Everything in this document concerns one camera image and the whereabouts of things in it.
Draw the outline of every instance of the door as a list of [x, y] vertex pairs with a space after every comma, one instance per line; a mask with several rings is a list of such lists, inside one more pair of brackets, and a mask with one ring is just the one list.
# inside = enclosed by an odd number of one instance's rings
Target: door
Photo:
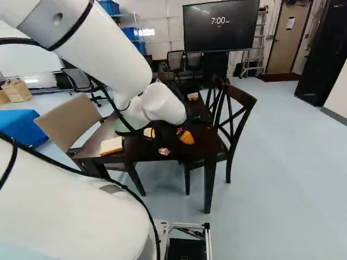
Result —
[[304, 6], [282, 4], [266, 74], [291, 72], [309, 9], [309, 1]]
[[324, 104], [347, 59], [346, 14], [347, 0], [327, 2], [309, 58], [295, 90], [297, 97], [314, 106]]

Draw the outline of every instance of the blue bin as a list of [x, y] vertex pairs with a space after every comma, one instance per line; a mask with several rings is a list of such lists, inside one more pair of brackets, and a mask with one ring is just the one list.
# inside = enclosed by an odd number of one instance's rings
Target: blue bin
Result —
[[98, 1], [109, 15], [119, 15], [119, 4], [112, 0]]
[[139, 29], [136, 27], [123, 28], [122, 31], [130, 41], [139, 40]]
[[135, 45], [135, 47], [138, 49], [138, 51], [142, 55], [147, 55], [146, 43], [145, 42], [138, 41], [138, 42], [133, 42], [133, 44]]

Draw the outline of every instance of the light blue floor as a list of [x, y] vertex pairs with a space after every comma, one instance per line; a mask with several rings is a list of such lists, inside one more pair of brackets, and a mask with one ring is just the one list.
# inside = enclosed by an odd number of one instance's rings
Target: light blue floor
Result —
[[[297, 82], [232, 78], [232, 83], [258, 99], [236, 150], [232, 184], [225, 183], [225, 163], [219, 163], [206, 215], [202, 168], [192, 171], [191, 195], [185, 196], [177, 162], [138, 163], [153, 216], [211, 222], [218, 260], [347, 259], [347, 127], [295, 98]], [[35, 96], [0, 109], [42, 114], [70, 98], [67, 93]], [[111, 107], [99, 111], [106, 116]], [[38, 150], [73, 166], [52, 142]], [[135, 190], [127, 174], [112, 176]]]

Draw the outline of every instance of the ladder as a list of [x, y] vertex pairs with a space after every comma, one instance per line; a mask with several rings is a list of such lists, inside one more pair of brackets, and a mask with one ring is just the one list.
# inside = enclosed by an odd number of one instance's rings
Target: ladder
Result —
[[[265, 32], [264, 32], [264, 27], [266, 24], [266, 15], [268, 13], [267, 8], [261, 8], [258, 11], [258, 17], [260, 19], [257, 19], [257, 24], [256, 27], [260, 28], [260, 32], [258, 35], [254, 35], [254, 39], [259, 39], [259, 45], [258, 46], [253, 46], [251, 49], [244, 50], [242, 53], [242, 69], [241, 69], [241, 74], [239, 78], [241, 79], [243, 76], [247, 77], [248, 72], [250, 70], [256, 70], [255, 76], [258, 76], [264, 71], [264, 48], [265, 48]], [[257, 55], [252, 56], [253, 51], [256, 50]], [[255, 67], [250, 67], [249, 62], [250, 61], [256, 61], [256, 66]]]

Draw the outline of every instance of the television screen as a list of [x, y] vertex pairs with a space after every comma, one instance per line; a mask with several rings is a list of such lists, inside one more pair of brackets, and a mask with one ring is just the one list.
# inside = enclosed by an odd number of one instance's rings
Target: television screen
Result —
[[253, 45], [259, 0], [231, 0], [183, 6], [187, 53], [229, 51]]

